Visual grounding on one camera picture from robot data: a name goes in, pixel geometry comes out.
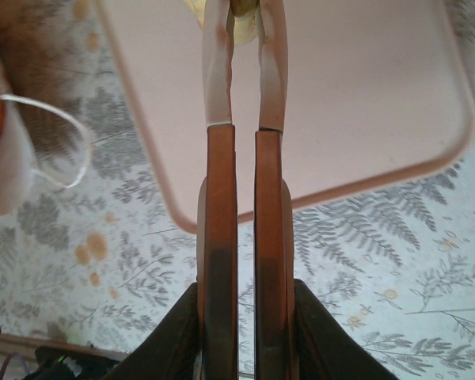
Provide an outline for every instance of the pink plastic tray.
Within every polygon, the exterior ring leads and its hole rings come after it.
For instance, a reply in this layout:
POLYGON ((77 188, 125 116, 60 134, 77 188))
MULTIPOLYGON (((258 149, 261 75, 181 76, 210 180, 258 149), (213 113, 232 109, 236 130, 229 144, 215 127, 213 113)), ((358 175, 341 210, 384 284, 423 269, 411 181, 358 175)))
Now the pink plastic tray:
MULTIPOLYGON (((296 208, 456 160, 475 105, 443 0, 284 0, 289 43, 283 175, 296 208)), ((202 33, 182 0, 98 6, 174 221, 196 231, 206 173, 202 33)), ((240 221, 253 216, 257 42, 234 53, 240 221)))

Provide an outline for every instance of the thin wire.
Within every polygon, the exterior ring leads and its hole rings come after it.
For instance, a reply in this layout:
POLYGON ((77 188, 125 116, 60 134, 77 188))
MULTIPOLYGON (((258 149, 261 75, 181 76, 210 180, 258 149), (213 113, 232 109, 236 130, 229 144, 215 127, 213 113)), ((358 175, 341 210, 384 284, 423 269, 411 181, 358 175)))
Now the thin wire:
POLYGON ((76 118, 74 118, 70 113, 67 113, 63 111, 62 109, 55 107, 53 105, 50 105, 48 103, 44 103, 43 101, 36 101, 35 99, 30 99, 29 97, 19 97, 18 95, 14 95, 12 93, 2 94, 0 95, 0 99, 2 99, 3 101, 15 101, 17 103, 22 103, 24 105, 33 105, 35 107, 45 109, 46 111, 52 112, 56 114, 57 116, 60 116, 62 119, 65 119, 66 121, 68 121, 69 123, 71 123, 78 129, 79 133, 81 133, 83 142, 86 146, 86 152, 85 152, 85 157, 84 157, 82 166, 79 169, 79 173, 72 182, 67 184, 43 172, 42 170, 33 169, 35 174, 47 179, 48 181, 52 182, 56 186, 59 186, 60 188, 73 188, 74 186, 78 185, 81 182, 82 178, 86 175, 86 170, 88 170, 91 164, 93 137, 89 128, 83 123, 81 123, 80 121, 78 121, 76 118))
POLYGON ((6 359, 4 360, 2 364, 2 368, 0 368, 0 380, 3 380, 4 377, 6 376, 7 368, 9 367, 10 361, 13 358, 16 358, 20 361, 21 365, 23 366, 23 369, 25 370, 26 375, 30 374, 30 370, 29 370, 29 367, 26 365, 25 358, 21 354, 14 352, 12 354, 8 354, 6 359))

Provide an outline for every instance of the copper-colored metal strip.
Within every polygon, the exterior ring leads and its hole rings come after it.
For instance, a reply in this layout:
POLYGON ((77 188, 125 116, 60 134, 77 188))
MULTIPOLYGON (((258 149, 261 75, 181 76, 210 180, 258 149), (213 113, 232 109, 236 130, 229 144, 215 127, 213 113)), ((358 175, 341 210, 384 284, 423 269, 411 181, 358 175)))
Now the copper-colored metal strip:
POLYGON ((287 292, 287 320, 290 345, 291 378, 299 380, 298 342, 295 335, 295 294, 294 294, 294 219, 292 198, 287 184, 283 181, 283 247, 285 249, 285 280, 287 292))
POLYGON ((238 378, 238 201, 233 125, 207 129, 205 192, 199 270, 203 273, 198 278, 203 378, 234 380, 238 378))
POLYGON ((197 314, 199 317, 199 353, 194 364, 194 380, 202 380, 202 357, 203 357, 203 321, 204 321, 204 299, 205 281, 204 281, 204 242, 206 233, 206 194, 207 181, 203 180, 200 186, 199 201, 197 203, 197 314))
POLYGON ((286 236, 291 211, 283 210, 290 197, 283 191, 281 133, 262 130, 255 136, 255 375, 292 380, 293 278, 287 276, 293 277, 293 238, 286 236))

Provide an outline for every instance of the table surface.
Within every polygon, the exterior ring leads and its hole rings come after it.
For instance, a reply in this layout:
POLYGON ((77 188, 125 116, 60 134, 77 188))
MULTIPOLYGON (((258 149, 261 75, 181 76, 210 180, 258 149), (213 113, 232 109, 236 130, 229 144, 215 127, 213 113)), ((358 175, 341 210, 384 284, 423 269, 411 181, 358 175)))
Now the table surface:
MULTIPOLYGON (((475 91, 475 0, 447 0, 475 91)), ((195 280, 195 240, 166 214, 87 0, 0 0, 0 55, 17 93, 95 134, 77 188, 36 180, 0 218, 4 333, 137 347, 195 280)), ((22 108, 45 169, 81 158, 76 132, 22 108)), ((475 142, 438 176, 294 215, 295 274, 399 378, 475 379, 475 142)), ((239 228, 240 367, 253 372, 253 229, 239 228)))
MULTIPOLYGON (((294 208, 433 174, 468 146, 474 104, 443 0, 284 3, 282 169, 294 208)), ((207 156, 202 32, 182 1, 97 4, 169 213, 195 233, 207 156)), ((253 217, 257 52, 257 40, 236 47, 232 119, 219 120, 236 126, 241 221, 253 217)))

